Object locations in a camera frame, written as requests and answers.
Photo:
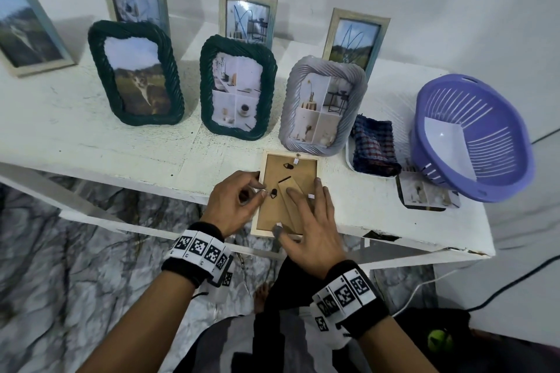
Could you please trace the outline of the person's left hand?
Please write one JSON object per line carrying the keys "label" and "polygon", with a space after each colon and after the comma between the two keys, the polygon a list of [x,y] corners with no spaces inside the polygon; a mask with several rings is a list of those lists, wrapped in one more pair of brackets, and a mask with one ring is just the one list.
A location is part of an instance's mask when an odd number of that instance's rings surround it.
{"label": "person's left hand", "polygon": [[254,208],[239,207],[241,190],[266,190],[266,186],[259,181],[259,177],[259,171],[238,170],[215,185],[200,222],[215,226],[224,238],[238,232],[262,206],[261,204]]}

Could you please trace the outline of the wooden frame with brown backing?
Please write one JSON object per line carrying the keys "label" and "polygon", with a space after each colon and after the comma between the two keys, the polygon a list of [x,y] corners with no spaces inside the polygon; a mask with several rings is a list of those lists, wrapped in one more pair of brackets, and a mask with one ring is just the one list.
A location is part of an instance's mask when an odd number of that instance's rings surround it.
{"label": "wooden frame with brown backing", "polygon": [[272,229],[281,225],[296,240],[301,239],[302,223],[298,208],[287,194],[293,188],[306,197],[310,209],[315,205],[315,179],[321,174],[321,159],[302,152],[265,151],[259,181],[266,185],[268,197],[254,216],[251,234],[273,237]]}

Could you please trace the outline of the person's right forearm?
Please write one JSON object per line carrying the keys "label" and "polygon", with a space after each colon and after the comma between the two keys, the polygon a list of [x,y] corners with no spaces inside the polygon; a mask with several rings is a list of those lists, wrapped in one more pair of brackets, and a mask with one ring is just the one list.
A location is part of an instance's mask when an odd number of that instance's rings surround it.
{"label": "person's right forearm", "polygon": [[358,339],[373,373],[439,373],[392,317]]}

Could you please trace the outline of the person's left forearm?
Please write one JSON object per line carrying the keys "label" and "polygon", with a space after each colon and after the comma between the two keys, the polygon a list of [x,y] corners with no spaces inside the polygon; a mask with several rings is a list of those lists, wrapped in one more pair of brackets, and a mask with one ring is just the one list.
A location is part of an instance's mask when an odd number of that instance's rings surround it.
{"label": "person's left forearm", "polygon": [[187,278],[161,272],[76,373],[158,373],[194,292]]}

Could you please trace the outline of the person's foot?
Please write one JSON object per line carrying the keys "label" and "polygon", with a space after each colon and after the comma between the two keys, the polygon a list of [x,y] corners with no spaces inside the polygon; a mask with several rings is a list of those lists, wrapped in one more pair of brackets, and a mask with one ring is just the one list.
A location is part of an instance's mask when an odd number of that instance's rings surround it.
{"label": "person's foot", "polygon": [[270,292],[270,282],[262,283],[254,292],[253,302],[255,314],[262,313],[265,308],[265,303]]}

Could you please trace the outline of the blue checked cloth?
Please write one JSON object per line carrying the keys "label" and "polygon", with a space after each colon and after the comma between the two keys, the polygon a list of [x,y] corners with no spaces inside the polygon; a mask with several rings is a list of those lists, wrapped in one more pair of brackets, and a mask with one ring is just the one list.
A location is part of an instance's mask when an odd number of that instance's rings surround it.
{"label": "blue checked cloth", "polygon": [[356,172],[387,178],[401,173],[391,121],[377,121],[358,115],[350,136],[354,139],[352,166]]}

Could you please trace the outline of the left wristband with square markers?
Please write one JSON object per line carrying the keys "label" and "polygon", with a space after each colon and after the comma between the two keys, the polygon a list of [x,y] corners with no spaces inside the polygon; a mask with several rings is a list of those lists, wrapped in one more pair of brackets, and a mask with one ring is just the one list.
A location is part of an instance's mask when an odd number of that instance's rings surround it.
{"label": "left wristband with square markers", "polygon": [[161,270],[186,278],[195,288],[204,281],[220,287],[232,261],[232,252],[220,229],[199,221],[177,238],[165,255]]}

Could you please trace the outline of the right wristband with square markers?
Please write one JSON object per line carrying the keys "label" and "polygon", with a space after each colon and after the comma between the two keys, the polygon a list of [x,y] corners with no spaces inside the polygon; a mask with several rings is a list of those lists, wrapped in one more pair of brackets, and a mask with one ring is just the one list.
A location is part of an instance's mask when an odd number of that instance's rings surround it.
{"label": "right wristband with square markers", "polygon": [[339,262],[328,271],[312,301],[327,325],[342,327],[354,339],[361,338],[390,316],[370,279],[350,259]]}

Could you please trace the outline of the person's black grey clothing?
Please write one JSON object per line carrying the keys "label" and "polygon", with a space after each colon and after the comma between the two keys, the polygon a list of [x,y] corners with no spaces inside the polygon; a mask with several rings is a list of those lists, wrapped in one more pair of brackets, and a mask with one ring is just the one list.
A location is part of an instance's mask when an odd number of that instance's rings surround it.
{"label": "person's black grey clothing", "polygon": [[332,349],[300,315],[323,285],[286,258],[263,311],[208,327],[173,373],[372,373],[355,340]]}

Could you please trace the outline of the loose photo print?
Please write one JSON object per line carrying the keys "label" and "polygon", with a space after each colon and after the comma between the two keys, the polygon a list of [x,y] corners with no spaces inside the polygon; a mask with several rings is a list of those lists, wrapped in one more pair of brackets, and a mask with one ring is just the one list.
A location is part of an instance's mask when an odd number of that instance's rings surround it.
{"label": "loose photo print", "polygon": [[435,186],[419,172],[404,170],[395,179],[399,199],[406,208],[443,212],[461,207],[458,192]]}

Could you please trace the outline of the green tennis ball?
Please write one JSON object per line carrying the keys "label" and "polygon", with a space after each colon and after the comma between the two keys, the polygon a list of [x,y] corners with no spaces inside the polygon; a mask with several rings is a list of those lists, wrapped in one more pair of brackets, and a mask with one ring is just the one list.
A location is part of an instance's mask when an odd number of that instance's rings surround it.
{"label": "green tennis ball", "polygon": [[431,353],[451,353],[454,350],[452,334],[446,329],[434,329],[427,336],[427,348]]}

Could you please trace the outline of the white wooden table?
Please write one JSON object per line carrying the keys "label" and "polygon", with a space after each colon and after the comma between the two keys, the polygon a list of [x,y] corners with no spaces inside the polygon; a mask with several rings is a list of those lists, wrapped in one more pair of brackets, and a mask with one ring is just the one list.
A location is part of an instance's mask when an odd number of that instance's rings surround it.
{"label": "white wooden table", "polygon": [[[206,204],[213,187],[236,170],[261,169],[264,152],[284,151],[278,138],[286,80],[294,64],[320,56],[323,44],[276,38],[278,65],[269,130],[257,141],[215,135],[200,117],[199,57],[218,31],[186,18],[174,23],[180,85],[186,101],[174,126],[133,127],[120,122],[109,103],[88,48],[92,22],[108,17],[104,0],[39,0],[67,45],[84,49],[80,63],[57,71],[15,78],[0,65],[0,171],[9,186],[23,185],[35,197],[44,187],[32,170]],[[484,206],[460,197],[459,208],[413,210],[400,202],[395,179],[355,173],[344,151],[319,161],[340,232],[370,234],[381,243],[419,249],[417,256],[385,261],[370,258],[370,269],[478,261],[495,256]]]}

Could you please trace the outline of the black bag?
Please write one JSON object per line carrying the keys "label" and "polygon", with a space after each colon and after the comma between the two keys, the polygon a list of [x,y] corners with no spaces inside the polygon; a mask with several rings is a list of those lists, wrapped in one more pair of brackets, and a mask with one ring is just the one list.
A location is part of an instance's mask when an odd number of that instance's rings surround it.
{"label": "black bag", "polygon": [[[439,373],[560,373],[560,356],[516,339],[475,332],[465,310],[409,308],[395,319]],[[428,350],[427,336],[434,329],[452,334],[451,353]]]}

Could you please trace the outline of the grey woven picture frame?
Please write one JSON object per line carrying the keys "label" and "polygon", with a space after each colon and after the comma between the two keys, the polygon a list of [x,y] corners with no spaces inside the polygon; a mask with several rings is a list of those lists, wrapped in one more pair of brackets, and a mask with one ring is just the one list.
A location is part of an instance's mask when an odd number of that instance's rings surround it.
{"label": "grey woven picture frame", "polygon": [[333,156],[345,146],[368,79],[354,64],[306,56],[286,86],[279,139],[292,152]]}

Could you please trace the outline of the dark green woven cat frame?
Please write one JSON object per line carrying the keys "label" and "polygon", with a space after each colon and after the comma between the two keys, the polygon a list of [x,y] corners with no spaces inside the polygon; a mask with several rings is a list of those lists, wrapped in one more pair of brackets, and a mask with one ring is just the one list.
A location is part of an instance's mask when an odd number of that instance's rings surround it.
{"label": "dark green woven cat frame", "polygon": [[110,109],[130,126],[177,124],[185,112],[169,36],[150,22],[100,20],[88,44]]}

